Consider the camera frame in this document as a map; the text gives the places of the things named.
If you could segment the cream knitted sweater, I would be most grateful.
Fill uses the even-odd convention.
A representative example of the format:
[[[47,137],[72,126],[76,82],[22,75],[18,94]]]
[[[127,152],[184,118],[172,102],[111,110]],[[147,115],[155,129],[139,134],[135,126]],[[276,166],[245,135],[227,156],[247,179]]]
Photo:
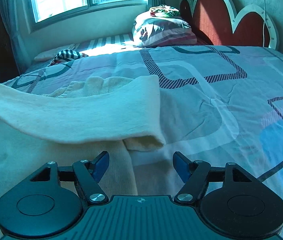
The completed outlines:
[[[70,165],[102,151],[110,155],[106,194],[134,195],[129,153],[164,144],[155,75],[90,77],[49,95],[0,84],[0,197],[44,163]]]

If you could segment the pink small pillow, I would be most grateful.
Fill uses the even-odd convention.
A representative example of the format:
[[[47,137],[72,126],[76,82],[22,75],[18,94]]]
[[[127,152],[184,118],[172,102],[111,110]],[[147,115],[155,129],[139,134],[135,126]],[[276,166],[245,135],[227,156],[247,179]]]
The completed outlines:
[[[79,44],[72,43],[72,44],[68,44],[68,45],[65,45],[65,46],[60,46],[60,47],[57,47],[57,48],[46,50],[46,51],[39,53],[37,56],[35,56],[33,60],[35,62],[48,61],[48,60],[53,59],[59,51],[66,50],[66,49],[74,50],[78,46],[79,46]]]

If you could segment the striped folded garment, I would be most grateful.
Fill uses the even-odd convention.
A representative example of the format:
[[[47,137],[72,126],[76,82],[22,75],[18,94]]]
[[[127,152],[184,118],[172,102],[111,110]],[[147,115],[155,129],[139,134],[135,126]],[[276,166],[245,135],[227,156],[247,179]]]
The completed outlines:
[[[60,63],[67,63],[70,61],[75,61],[77,59],[88,57],[87,54],[81,53],[71,49],[65,49],[59,51],[56,56],[49,63],[49,66],[53,66]]]

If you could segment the left teal curtain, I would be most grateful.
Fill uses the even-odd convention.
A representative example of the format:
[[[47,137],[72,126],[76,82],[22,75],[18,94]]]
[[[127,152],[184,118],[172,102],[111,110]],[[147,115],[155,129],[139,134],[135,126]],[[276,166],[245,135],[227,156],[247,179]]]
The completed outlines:
[[[26,72],[31,64],[29,54],[19,28],[18,1],[0,0],[0,15],[10,38],[11,49],[19,74]]]

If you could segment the patterned bed quilt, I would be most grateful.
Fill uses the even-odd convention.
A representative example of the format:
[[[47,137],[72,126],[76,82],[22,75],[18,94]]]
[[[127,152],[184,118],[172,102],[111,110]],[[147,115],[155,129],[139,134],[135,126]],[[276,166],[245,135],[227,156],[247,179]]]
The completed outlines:
[[[68,166],[101,151],[110,155],[100,182],[107,195],[175,195],[183,184],[172,166],[179,151],[213,166],[235,162],[283,199],[283,55],[277,51],[232,46],[126,51],[39,68],[6,85],[51,97],[89,96],[104,92],[108,81],[130,79],[159,82],[158,99],[149,95],[124,113],[130,118],[143,108],[159,113],[164,146],[57,144],[0,121],[0,197],[48,161]]]

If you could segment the striped grey pillow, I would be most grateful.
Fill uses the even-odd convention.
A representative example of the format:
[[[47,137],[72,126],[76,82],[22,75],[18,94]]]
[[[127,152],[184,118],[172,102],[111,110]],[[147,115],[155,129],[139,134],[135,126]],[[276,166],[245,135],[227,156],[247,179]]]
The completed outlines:
[[[197,44],[197,37],[186,21],[180,17],[154,17],[148,11],[135,18],[132,36],[135,45],[143,48]]]

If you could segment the colourful folded cloth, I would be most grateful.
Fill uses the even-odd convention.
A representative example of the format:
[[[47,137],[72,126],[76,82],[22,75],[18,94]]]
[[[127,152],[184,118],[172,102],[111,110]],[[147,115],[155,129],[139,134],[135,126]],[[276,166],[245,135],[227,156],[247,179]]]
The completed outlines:
[[[151,7],[149,9],[149,12],[150,15],[153,17],[177,18],[180,16],[179,10],[169,5],[159,5],[157,7]]]

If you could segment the red heart headboard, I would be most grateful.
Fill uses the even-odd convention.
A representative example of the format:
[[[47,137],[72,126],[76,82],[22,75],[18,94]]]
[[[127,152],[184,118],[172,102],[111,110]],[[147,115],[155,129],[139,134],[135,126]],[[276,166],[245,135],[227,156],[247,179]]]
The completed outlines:
[[[179,0],[179,10],[207,44],[279,48],[277,27],[258,5],[237,11],[232,0]]]

